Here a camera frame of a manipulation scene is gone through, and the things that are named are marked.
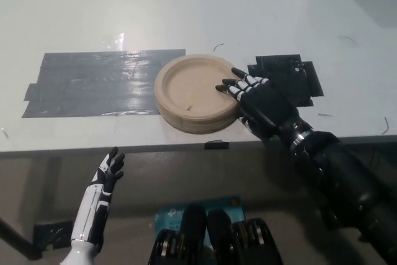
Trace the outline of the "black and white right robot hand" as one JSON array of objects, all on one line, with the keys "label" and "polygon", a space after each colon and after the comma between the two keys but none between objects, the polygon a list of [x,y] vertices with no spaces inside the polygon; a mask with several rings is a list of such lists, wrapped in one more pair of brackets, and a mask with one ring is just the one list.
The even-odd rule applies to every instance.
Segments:
[{"label": "black and white right robot hand", "polygon": [[240,121],[260,140],[276,136],[290,152],[302,152],[303,142],[313,130],[298,109],[268,79],[253,77],[238,68],[231,71],[237,78],[223,79],[215,89],[238,102]]}]

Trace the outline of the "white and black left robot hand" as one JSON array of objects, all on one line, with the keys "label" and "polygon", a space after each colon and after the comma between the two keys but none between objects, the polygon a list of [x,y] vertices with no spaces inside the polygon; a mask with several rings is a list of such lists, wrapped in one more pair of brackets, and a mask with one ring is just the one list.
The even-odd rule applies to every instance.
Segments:
[{"label": "white and black left robot hand", "polygon": [[111,195],[116,182],[123,177],[124,159],[125,155],[113,147],[97,168],[90,186],[99,187],[104,195]]}]

